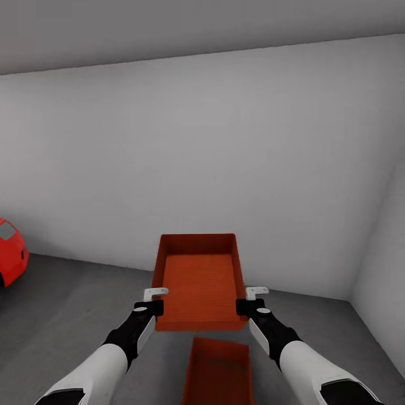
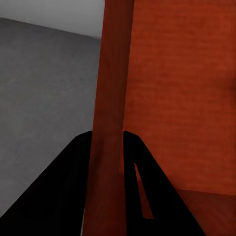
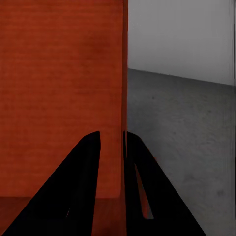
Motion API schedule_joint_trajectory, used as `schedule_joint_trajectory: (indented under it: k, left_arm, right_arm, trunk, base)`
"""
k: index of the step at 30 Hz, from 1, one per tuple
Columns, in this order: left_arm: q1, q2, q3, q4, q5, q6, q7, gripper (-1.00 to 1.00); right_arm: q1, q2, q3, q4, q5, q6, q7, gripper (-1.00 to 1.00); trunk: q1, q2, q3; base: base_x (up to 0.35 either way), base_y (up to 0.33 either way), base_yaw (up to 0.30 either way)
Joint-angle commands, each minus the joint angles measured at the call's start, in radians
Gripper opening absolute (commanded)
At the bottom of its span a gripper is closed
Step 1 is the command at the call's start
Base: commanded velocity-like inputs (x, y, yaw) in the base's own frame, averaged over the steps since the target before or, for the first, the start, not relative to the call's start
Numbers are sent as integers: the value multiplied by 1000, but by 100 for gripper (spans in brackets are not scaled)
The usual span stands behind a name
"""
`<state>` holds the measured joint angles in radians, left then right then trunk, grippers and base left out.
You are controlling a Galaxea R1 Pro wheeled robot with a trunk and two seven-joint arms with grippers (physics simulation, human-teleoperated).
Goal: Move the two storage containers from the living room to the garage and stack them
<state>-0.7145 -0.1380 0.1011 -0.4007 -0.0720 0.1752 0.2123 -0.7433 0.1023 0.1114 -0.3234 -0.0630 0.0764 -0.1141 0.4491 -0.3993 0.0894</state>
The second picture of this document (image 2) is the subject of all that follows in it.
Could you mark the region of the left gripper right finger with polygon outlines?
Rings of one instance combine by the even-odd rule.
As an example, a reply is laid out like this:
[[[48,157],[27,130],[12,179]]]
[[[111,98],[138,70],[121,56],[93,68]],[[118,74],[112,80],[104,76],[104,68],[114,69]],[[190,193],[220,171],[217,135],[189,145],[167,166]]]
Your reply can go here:
[[[206,236],[142,139],[123,133],[127,236]],[[154,219],[143,217],[137,165]]]

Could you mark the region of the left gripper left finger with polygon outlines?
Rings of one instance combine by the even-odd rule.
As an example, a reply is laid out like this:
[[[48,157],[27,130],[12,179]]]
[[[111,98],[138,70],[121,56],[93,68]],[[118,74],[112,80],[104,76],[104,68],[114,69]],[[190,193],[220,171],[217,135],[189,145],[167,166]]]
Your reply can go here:
[[[0,218],[0,236],[81,236],[92,131],[76,136]]]

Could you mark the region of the storage box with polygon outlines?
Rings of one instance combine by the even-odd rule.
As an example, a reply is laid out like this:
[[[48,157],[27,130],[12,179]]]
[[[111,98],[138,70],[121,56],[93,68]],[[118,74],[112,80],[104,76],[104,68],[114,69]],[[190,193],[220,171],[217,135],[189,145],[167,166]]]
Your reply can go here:
[[[206,236],[236,236],[236,0],[105,0],[81,236],[127,236],[124,131]]]

